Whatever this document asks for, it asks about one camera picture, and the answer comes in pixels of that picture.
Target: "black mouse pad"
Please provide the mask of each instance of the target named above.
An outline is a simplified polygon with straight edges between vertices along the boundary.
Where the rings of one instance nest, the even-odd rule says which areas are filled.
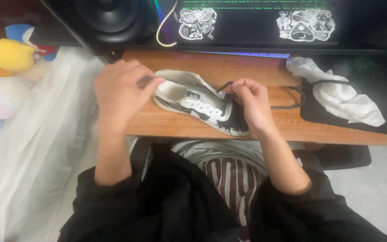
[[[332,69],[333,74],[344,76],[350,82],[356,83],[361,94],[366,94],[385,119],[379,127],[364,123],[349,124],[348,120],[336,117],[327,112],[313,96],[313,88],[305,88],[306,102],[301,108],[304,120],[347,127],[358,130],[387,134],[387,56],[309,56],[324,72]],[[303,85],[308,81],[303,78]]]

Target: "skeleton sticker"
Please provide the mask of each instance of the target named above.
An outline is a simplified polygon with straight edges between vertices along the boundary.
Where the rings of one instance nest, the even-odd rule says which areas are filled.
[[[208,34],[210,40],[214,40],[212,32],[215,29],[213,26],[216,23],[217,14],[213,9],[182,9],[180,11],[180,20],[182,23],[179,29],[179,34],[187,40],[201,40],[202,35]]]
[[[293,41],[327,41],[335,30],[331,12],[320,9],[280,12],[277,25],[280,37]]]

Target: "black sleeve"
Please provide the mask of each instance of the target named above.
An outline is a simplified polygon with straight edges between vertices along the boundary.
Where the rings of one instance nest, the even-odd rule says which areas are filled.
[[[249,229],[253,242],[387,242],[387,235],[350,209],[336,195],[324,173],[305,169],[313,182],[303,195],[287,195],[267,178],[252,204]]]
[[[93,240],[138,216],[139,203],[134,195],[140,183],[137,176],[114,186],[99,186],[94,176],[95,167],[78,176],[74,214],[62,227],[59,242]]]

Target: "shoe tag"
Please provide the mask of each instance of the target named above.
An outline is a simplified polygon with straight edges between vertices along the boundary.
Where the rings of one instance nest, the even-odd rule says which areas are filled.
[[[186,90],[186,91],[185,91],[185,97],[190,97],[190,98],[195,98],[195,99],[200,100],[201,95]]]

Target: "black jacket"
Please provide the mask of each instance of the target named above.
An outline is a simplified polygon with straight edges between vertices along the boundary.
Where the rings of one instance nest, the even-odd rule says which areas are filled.
[[[115,186],[94,183],[94,168],[78,177],[74,214],[59,242],[236,242],[239,225],[207,176],[183,157],[154,151],[147,174]],[[267,179],[253,200],[253,242],[387,242],[387,235],[347,207],[323,173],[307,171],[313,188],[290,196]]]

